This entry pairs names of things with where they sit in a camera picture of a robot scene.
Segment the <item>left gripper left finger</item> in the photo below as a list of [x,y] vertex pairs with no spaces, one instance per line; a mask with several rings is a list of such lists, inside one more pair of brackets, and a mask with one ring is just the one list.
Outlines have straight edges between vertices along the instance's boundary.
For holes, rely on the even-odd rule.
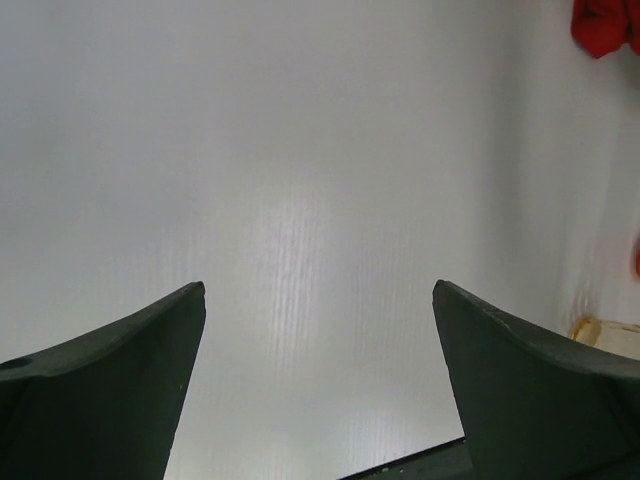
[[205,319],[205,287],[192,282],[2,363],[2,478],[163,478]]

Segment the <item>red cloth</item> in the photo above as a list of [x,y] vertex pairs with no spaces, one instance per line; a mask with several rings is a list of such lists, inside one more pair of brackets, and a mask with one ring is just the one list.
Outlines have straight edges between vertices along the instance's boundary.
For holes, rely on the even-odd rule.
[[639,55],[639,0],[575,0],[570,25],[576,44],[600,59],[628,45]]

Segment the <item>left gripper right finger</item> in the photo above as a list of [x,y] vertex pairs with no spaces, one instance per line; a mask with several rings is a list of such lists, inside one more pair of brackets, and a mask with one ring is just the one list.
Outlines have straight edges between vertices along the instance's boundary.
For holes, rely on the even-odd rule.
[[480,479],[636,479],[639,363],[439,280],[433,311]]

